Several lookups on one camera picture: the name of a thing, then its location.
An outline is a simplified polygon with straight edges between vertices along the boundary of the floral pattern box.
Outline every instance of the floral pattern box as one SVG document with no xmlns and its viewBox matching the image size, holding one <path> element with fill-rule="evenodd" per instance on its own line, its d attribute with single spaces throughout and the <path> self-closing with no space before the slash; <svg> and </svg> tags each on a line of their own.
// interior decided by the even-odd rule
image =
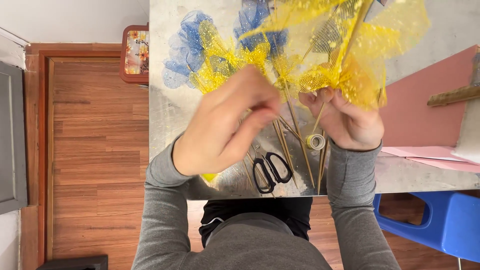
<svg viewBox="0 0 480 270">
<path fill-rule="evenodd" d="M 120 77 L 129 84 L 148 84 L 148 24 L 123 31 Z"/>
</svg>

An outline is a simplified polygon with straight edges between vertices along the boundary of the door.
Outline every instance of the door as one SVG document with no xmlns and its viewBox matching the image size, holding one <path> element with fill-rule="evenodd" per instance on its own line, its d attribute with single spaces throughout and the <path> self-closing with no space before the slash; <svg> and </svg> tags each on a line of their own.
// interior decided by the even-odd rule
<svg viewBox="0 0 480 270">
<path fill-rule="evenodd" d="M 22 70 L 0 62 L 0 214 L 27 205 Z"/>
</svg>

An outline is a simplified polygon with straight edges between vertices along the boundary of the blue tulle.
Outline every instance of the blue tulle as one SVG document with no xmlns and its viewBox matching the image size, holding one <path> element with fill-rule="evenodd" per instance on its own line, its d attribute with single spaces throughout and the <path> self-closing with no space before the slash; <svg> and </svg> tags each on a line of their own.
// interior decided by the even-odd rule
<svg viewBox="0 0 480 270">
<path fill-rule="evenodd" d="M 193 87 L 189 82 L 189 74 L 198 71 L 205 61 L 198 33 L 200 22 L 205 20 L 213 23 L 212 18 L 202 11 L 187 13 L 180 23 L 180 30 L 168 40 L 169 58 L 163 61 L 163 80 L 168 88 L 177 88 L 183 84 Z"/>
<path fill-rule="evenodd" d="M 240 35 L 251 31 L 259 27 L 263 20 L 270 14 L 268 8 L 268 2 L 266 0 L 245 0 L 242 5 L 242 9 L 239 11 L 238 20 L 234 24 L 233 33 L 236 38 L 239 38 Z M 287 42 L 287 31 L 280 32 L 268 32 L 266 33 L 268 42 L 270 43 L 271 53 L 278 52 L 281 53 L 281 48 Z M 248 38 L 244 38 L 240 41 L 242 46 L 248 48 L 252 51 L 256 44 L 263 42 L 264 37 L 262 34 L 257 34 Z"/>
</svg>

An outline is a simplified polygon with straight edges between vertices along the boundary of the tape roll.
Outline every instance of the tape roll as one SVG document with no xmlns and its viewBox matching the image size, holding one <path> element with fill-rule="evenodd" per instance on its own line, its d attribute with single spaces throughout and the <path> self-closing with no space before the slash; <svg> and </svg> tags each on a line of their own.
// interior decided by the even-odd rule
<svg viewBox="0 0 480 270">
<path fill-rule="evenodd" d="M 312 134 L 307 137 L 307 147 L 313 150 L 320 150 L 325 147 L 325 138 L 320 134 Z"/>
</svg>

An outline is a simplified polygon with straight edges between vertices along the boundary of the black scissor handle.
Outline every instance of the black scissor handle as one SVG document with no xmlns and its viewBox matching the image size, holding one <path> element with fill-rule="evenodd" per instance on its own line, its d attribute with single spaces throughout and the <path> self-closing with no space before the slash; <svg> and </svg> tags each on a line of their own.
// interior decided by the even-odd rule
<svg viewBox="0 0 480 270">
<path fill-rule="evenodd" d="M 260 186 L 258 185 L 257 176 L 255 174 L 255 168 L 256 168 L 257 164 L 260 164 L 260 167 L 262 168 L 262 172 L 264 173 L 265 177 L 267 178 L 268 183 L 270 184 L 270 187 L 267 186 L 268 190 L 262 190 L 260 188 Z M 263 159 L 256 158 L 253 161 L 252 174 L 253 174 L 253 180 L 255 182 L 255 185 L 257 186 L 258 192 L 260 192 L 262 194 L 267 194 L 267 193 L 272 193 L 273 192 L 273 188 L 275 187 L 276 184 L 275 184 L 275 182 L 273 182 L 272 177 L 268 173 L 268 170 L 265 167 L 265 163 L 264 163 Z"/>
<path fill-rule="evenodd" d="M 283 163 L 285 168 L 287 169 L 287 175 L 284 178 L 280 177 L 280 174 L 278 173 L 277 169 L 275 168 L 275 166 L 272 162 L 272 156 L 277 157 Z M 284 184 L 288 183 L 290 181 L 290 179 L 293 176 L 292 169 L 288 166 L 287 162 L 281 156 L 279 156 L 278 154 L 273 153 L 273 152 L 267 152 L 267 155 L 265 156 L 265 159 L 269 163 L 269 167 L 270 167 L 270 169 L 272 170 L 272 172 L 275 176 L 275 181 L 277 181 L 278 183 L 284 183 Z"/>
</svg>

